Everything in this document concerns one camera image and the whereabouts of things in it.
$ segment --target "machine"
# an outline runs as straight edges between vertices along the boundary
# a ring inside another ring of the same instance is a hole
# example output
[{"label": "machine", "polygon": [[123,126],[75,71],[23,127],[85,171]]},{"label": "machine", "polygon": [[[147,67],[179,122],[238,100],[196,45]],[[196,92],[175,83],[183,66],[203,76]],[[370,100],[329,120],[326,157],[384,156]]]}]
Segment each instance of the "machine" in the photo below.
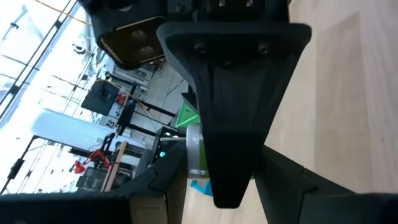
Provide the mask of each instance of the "machine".
[{"label": "machine", "polygon": [[[80,2],[120,67],[166,57],[192,87],[217,207],[239,207],[254,176],[270,224],[397,223],[397,195],[356,194],[263,145],[312,34],[287,0]],[[187,160],[179,142],[115,192],[5,195],[2,223],[181,223]]]}]

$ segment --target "green object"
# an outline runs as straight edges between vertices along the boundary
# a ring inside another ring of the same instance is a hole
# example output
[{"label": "green object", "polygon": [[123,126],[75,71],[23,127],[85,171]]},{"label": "green object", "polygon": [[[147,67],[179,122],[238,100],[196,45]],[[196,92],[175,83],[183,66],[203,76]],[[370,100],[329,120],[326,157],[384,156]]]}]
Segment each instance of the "green object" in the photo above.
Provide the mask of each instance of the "green object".
[{"label": "green object", "polygon": [[190,124],[200,123],[199,116],[185,102],[182,102],[180,112],[178,112],[176,128],[187,128]]}]

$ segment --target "wooden floor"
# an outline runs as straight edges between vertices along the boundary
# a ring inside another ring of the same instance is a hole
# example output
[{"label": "wooden floor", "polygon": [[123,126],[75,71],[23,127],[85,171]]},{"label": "wooden floor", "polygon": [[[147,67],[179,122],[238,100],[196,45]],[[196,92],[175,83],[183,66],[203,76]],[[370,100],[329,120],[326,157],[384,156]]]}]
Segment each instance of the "wooden floor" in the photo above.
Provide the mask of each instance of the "wooden floor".
[{"label": "wooden floor", "polygon": [[[398,1],[293,0],[312,26],[266,144],[357,192],[398,192]],[[218,210],[189,188],[184,223],[266,223],[254,183]]]}]

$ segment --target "blue object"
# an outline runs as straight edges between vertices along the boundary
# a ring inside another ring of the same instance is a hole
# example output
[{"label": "blue object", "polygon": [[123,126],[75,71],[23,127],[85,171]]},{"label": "blue object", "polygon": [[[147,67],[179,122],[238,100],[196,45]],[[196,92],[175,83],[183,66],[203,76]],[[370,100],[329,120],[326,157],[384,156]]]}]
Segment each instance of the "blue object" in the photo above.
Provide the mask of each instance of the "blue object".
[{"label": "blue object", "polygon": [[213,196],[213,191],[211,190],[211,184],[210,184],[209,180],[206,181],[205,187],[201,187],[201,186],[197,185],[197,180],[193,180],[191,182],[191,187],[199,190],[200,192],[204,193],[205,195]]}]

